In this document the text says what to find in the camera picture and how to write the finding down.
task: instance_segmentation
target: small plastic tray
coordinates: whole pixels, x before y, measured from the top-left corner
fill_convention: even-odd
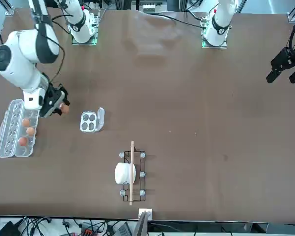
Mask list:
[[[83,112],[80,121],[80,130],[82,132],[97,132],[104,126],[105,110],[100,107],[95,112]]]
[[[35,134],[29,136],[26,133],[27,127],[21,125],[22,119],[30,120],[30,126],[35,129]],[[36,128],[38,125],[38,110],[25,110],[22,99],[11,101],[0,128],[0,158],[28,157],[33,153],[35,144]],[[20,137],[27,138],[27,144],[18,144]]]

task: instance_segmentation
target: egg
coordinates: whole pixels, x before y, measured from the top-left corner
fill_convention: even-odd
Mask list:
[[[65,105],[64,103],[61,103],[60,110],[62,111],[62,113],[67,114],[67,113],[69,113],[69,106]]]
[[[28,142],[28,139],[25,138],[25,137],[20,137],[19,140],[18,140],[18,143],[21,146],[25,146],[27,142]]]
[[[23,119],[23,120],[21,121],[21,124],[22,124],[22,126],[24,126],[24,127],[28,127],[28,126],[30,126],[30,120],[29,120],[29,119]]]
[[[35,134],[35,129],[33,127],[29,127],[26,129],[26,133],[30,136],[33,136]]]

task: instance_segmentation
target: white mug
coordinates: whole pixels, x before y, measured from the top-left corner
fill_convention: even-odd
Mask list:
[[[133,182],[136,178],[136,168],[133,165]],[[115,181],[116,184],[130,184],[130,164],[118,163],[115,168]]]

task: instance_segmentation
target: wooden stick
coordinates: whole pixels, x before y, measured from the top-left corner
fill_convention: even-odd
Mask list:
[[[129,204],[132,205],[133,197],[133,159],[134,159],[134,141],[131,141],[131,157],[130,157],[130,200]]]

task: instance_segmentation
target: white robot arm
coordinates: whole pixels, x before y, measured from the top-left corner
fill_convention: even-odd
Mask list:
[[[82,10],[78,0],[54,1],[64,11],[64,14],[71,15],[66,16],[68,28],[78,43],[85,43],[95,35],[94,14],[86,9]]]
[[[234,0],[219,0],[216,13],[212,12],[210,15],[211,20],[205,35],[209,44],[217,47],[224,43],[234,13]]]
[[[29,0],[35,29],[14,31],[0,45],[0,74],[21,88],[25,109],[39,109],[40,115],[61,115],[60,106],[69,105],[62,85],[53,87],[48,77],[36,68],[36,63],[53,63],[59,54],[59,44],[44,0]]]

